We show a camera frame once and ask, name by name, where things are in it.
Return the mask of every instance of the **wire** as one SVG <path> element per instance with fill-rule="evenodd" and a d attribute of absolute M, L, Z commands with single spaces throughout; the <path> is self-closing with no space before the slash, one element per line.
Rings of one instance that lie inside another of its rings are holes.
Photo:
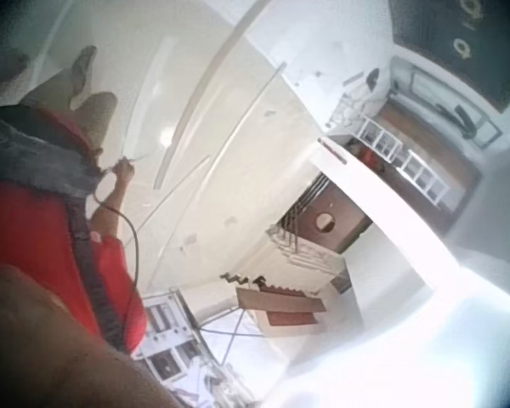
<path fill-rule="evenodd" d="M 138 234 L 136 234 L 136 229 L 134 228 L 133 223 L 131 223 L 130 219 L 128 219 L 125 214 L 123 214 L 119 210 L 116 210 L 113 207 L 108 206 L 107 204 L 103 203 L 101 200 L 96 198 L 96 193 L 93 193 L 93 198 L 94 198 L 94 200 L 100 206 L 102 206 L 103 208 L 105 208 L 108 211 L 111 211 L 112 213 L 117 214 L 119 217 L 124 219 L 127 222 L 127 224 L 130 227 L 130 229 L 132 230 L 132 232 L 133 232 L 134 252 L 135 252 L 135 257 L 134 257 L 134 259 L 135 259 L 135 262 L 134 262 L 134 280 L 133 280 L 133 287 L 132 287 L 132 289 L 130 291 L 130 295 L 128 296 L 127 308 L 125 309 L 125 315 L 123 316 L 123 321 L 122 321 L 122 335 L 123 335 L 123 339 L 124 339 L 125 345 L 126 345 L 126 342 L 127 342 L 127 321 L 128 321 L 128 314 L 130 312 L 131 304 L 133 302 L 134 293 L 136 292 L 136 288 L 138 286 L 138 275 L 139 275 L 139 243 L 138 243 Z"/>

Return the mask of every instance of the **red shirt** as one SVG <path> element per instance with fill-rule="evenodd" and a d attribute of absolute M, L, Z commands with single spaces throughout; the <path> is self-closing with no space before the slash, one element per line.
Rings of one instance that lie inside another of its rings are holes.
<path fill-rule="evenodd" d="M 97 235 L 93 253 L 122 322 L 133 289 L 122 243 L 111 236 L 99 240 Z M 62 300 L 87 330 L 102 338 L 72 251 L 65 203 L 59 197 L 0 182 L 0 264 L 13 265 L 29 275 Z M 136 292 L 125 331 L 129 351 L 142 340 L 146 324 Z"/>

